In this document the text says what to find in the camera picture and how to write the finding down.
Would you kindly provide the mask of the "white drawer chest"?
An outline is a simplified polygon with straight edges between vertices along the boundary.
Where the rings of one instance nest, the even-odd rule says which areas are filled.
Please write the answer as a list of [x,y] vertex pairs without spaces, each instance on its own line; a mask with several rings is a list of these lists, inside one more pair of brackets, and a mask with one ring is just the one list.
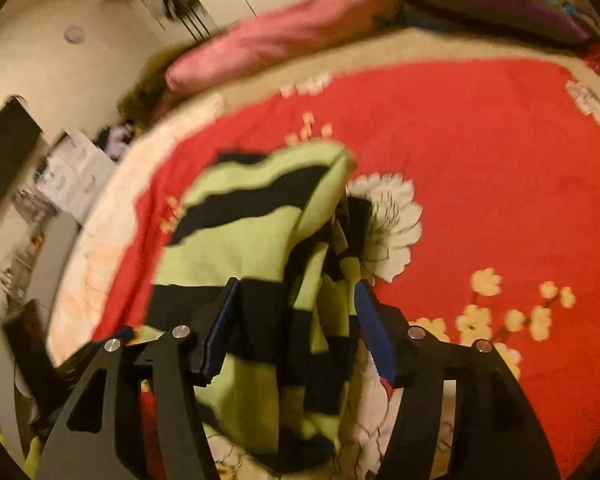
[[44,162],[35,191],[84,224],[116,164],[80,130],[65,133]]

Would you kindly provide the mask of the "round wall clock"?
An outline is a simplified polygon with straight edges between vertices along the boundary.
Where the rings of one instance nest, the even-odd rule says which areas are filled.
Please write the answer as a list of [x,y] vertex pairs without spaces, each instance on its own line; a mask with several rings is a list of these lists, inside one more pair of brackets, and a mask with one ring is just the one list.
[[65,42],[73,46],[83,44],[85,40],[84,29],[78,25],[68,25],[64,32],[64,39]]

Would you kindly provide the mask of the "brown fur-trimmed coat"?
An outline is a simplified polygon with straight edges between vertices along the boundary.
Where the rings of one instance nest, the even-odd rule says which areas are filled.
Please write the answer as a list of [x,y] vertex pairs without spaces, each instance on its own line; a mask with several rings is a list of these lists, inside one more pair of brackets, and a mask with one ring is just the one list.
[[148,129],[161,116],[188,100],[186,94],[169,89],[166,71],[178,58],[198,46],[198,42],[181,44],[148,58],[136,83],[117,104],[120,118]]

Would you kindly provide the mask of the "black monitor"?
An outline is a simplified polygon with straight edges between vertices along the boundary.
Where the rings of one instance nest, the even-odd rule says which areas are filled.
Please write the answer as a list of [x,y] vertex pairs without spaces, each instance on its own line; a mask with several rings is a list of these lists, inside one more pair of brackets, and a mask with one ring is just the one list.
[[18,96],[0,109],[0,201],[38,144],[42,129]]

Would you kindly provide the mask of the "black and green striped garment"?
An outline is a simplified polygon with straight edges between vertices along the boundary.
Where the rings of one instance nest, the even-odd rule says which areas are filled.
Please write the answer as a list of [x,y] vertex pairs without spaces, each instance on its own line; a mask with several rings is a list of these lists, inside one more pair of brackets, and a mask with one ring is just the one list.
[[202,420],[273,474],[322,466],[340,447],[370,216],[346,194],[355,167],[332,141],[219,154],[185,191],[152,279],[156,330],[200,330],[237,281],[222,370],[195,396]]

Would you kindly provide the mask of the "hanging bags on hooks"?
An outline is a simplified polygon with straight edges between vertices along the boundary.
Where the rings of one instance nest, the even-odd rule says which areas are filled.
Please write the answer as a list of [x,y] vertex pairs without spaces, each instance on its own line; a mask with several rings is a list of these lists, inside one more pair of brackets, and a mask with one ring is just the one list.
[[211,28],[202,17],[199,0],[146,0],[150,16],[163,28],[182,26],[196,40],[211,36]]

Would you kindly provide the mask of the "beige bed sheet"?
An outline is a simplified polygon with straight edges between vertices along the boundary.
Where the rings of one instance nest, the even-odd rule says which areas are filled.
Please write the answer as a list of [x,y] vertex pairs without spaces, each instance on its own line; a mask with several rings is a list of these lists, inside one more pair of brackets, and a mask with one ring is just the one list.
[[262,73],[221,84],[194,99],[218,98],[229,112],[267,96],[312,96],[336,77],[378,66],[464,61],[470,58],[532,58],[568,68],[600,99],[600,75],[573,53],[532,44],[476,35],[451,35],[420,28],[404,28],[321,51],[274,66]]

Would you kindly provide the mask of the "pink quilt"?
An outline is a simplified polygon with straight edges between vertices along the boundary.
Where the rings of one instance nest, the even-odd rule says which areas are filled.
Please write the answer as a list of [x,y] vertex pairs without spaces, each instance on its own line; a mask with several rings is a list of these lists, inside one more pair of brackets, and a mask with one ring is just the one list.
[[248,18],[190,49],[166,69],[166,86],[192,96],[274,65],[347,44],[385,27],[400,0],[300,0]]

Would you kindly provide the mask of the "red floral blanket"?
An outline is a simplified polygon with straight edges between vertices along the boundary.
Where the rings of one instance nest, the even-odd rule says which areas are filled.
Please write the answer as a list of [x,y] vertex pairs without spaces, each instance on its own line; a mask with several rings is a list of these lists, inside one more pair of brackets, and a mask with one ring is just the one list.
[[559,65],[376,68],[216,120],[140,196],[95,337],[148,326],[184,193],[219,154],[314,141],[355,159],[346,194],[370,205],[361,278],[443,341],[493,342],[573,474],[600,437],[600,102]]

